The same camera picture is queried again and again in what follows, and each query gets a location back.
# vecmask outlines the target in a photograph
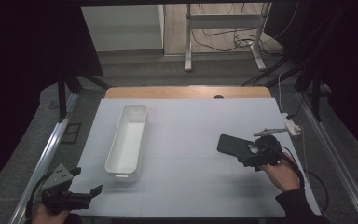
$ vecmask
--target metal frame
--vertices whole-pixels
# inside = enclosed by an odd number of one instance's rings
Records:
[[[313,115],[310,109],[310,102],[307,97],[303,98],[302,108],[306,112],[308,119],[316,131],[319,139],[321,140],[322,144],[324,145],[324,150],[333,164],[334,168],[336,169],[336,173],[341,180],[341,183],[345,190],[348,192],[354,207],[358,212],[358,185],[356,181],[353,179],[350,171],[348,170],[347,166],[345,165],[344,161],[341,159],[339,153],[336,150],[336,147],[328,133],[324,129],[324,126],[321,122],[319,122]]]
[[[255,40],[250,49],[255,57],[258,70],[265,71],[266,66],[260,56],[258,42],[263,33],[264,24],[266,23],[269,13],[270,3],[266,3],[261,14],[248,15],[191,15],[190,4],[187,4],[186,14],[186,50],[185,50],[185,71],[191,71],[191,29],[236,29],[251,28],[257,29]]]
[[[21,195],[20,201],[17,204],[16,209],[14,210],[13,216],[11,217],[9,223],[24,223],[24,215],[25,208],[28,199],[31,196],[31,192],[33,191],[34,185],[37,183],[39,178],[46,174],[50,163],[54,157],[58,144],[62,138],[63,133],[65,132],[66,126],[68,125],[69,119],[72,116],[72,111],[74,110],[76,100],[78,98],[77,94],[71,94],[67,103],[67,113],[62,120],[62,122],[58,122],[48,140],[48,143],[43,150],[42,155],[40,156],[39,162],[34,168],[34,173],[31,176],[30,181],[28,182],[27,187]]]

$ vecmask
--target wooden edge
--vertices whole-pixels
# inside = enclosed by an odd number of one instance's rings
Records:
[[[266,87],[112,87],[107,90],[105,98],[135,99],[181,99],[181,98],[270,98]]]

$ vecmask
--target black phone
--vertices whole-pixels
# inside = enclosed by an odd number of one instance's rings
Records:
[[[217,151],[234,157],[243,157],[253,154],[251,152],[251,146],[253,145],[254,143],[251,141],[221,134],[217,144]]]

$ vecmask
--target sleeve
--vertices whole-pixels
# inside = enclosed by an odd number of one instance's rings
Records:
[[[305,196],[304,189],[294,189],[286,191],[278,195],[275,199],[281,205],[286,214],[283,223],[328,223],[328,221],[324,217],[316,216],[312,212]]]

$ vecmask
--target white tabletop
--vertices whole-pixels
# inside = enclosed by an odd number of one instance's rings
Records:
[[[148,107],[142,175],[120,183],[104,170],[124,105]],[[102,99],[81,156],[82,173],[72,192],[103,192],[85,216],[110,217],[283,217],[280,194],[264,172],[243,167],[216,150],[222,133],[254,141],[265,128],[284,128],[273,98]],[[300,163],[288,133],[274,136]],[[320,214],[306,180],[308,202]]]

